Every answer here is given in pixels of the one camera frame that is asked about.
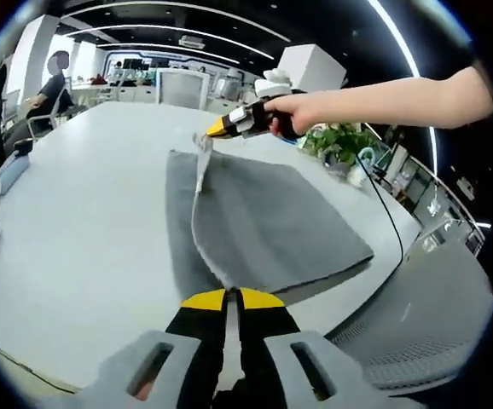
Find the black handle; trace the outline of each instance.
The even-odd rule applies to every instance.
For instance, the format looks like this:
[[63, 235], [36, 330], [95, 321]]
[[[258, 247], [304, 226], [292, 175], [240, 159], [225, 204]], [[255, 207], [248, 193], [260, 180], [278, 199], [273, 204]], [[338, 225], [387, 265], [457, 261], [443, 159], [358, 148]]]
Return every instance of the black handle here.
[[292, 115], [280, 111], [274, 111], [272, 114], [272, 118], [277, 118], [279, 120], [279, 129], [284, 139], [296, 141], [303, 136], [296, 134], [296, 131], [292, 125]]

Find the gray felt mat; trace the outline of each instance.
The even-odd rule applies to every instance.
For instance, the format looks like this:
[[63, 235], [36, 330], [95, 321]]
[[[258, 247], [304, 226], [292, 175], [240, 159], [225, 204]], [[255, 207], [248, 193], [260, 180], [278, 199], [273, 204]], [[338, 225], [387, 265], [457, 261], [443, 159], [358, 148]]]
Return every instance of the gray felt mat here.
[[[183, 267], [198, 268], [200, 254], [226, 287], [278, 292], [342, 272], [374, 255], [290, 166], [214, 152], [203, 190], [195, 197], [196, 169], [197, 155], [170, 153], [167, 216], [191, 217], [189, 231], [180, 223], [176, 227], [182, 231], [172, 232], [168, 222], [175, 238], [173, 261], [181, 254]], [[177, 214], [191, 209], [193, 202], [192, 213]]]

